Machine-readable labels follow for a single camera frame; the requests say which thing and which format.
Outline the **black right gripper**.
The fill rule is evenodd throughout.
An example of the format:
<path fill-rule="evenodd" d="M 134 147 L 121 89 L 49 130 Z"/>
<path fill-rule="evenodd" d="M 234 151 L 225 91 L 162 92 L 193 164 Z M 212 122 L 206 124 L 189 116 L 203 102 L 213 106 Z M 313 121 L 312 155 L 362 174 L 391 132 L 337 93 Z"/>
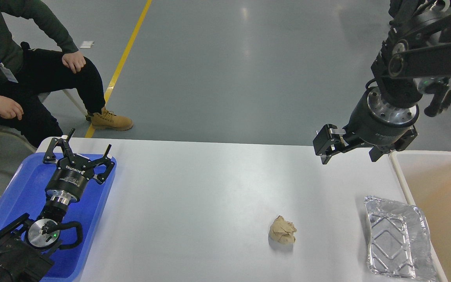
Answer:
<path fill-rule="evenodd" d="M 369 151 L 377 162 L 391 151 L 405 150 L 418 136 L 415 122 L 419 107 L 398 108 L 388 103 L 378 87 L 370 87 L 352 111 L 343 129 L 324 125 L 313 140 L 315 154 L 326 165 L 331 157 L 355 148 L 373 146 Z"/>

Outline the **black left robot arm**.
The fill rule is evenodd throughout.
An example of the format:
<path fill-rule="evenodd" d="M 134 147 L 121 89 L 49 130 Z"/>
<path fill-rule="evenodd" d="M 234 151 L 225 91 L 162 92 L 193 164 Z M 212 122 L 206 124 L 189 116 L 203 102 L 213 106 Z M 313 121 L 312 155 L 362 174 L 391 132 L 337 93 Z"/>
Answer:
<path fill-rule="evenodd" d="M 0 199 L 0 282 L 73 282 L 82 273 L 116 163 L 73 152 L 70 134 L 27 157 Z"/>

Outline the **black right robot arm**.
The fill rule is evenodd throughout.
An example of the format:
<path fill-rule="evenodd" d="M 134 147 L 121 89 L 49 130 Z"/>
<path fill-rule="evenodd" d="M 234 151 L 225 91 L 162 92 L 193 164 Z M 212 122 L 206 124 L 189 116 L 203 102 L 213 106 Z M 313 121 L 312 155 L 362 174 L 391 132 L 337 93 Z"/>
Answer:
<path fill-rule="evenodd" d="M 376 162 L 405 150 L 417 137 L 415 123 L 424 109 L 437 116 L 451 105 L 451 0 L 392 0 L 390 32 L 371 65 L 373 78 L 342 129 L 324 125 L 313 140 L 315 154 L 331 157 L 369 147 Z"/>

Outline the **person's left hand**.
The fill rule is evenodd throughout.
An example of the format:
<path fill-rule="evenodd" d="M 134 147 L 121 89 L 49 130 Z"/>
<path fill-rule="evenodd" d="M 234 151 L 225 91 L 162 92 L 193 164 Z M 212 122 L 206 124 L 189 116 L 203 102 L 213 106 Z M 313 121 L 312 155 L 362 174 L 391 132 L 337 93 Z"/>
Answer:
<path fill-rule="evenodd" d="M 86 65 L 86 59 L 80 51 L 64 54 L 61 61 L 65 67 L 68 67 L 68 69 L 73 72 L 73 74 L 80 72 Z"/>

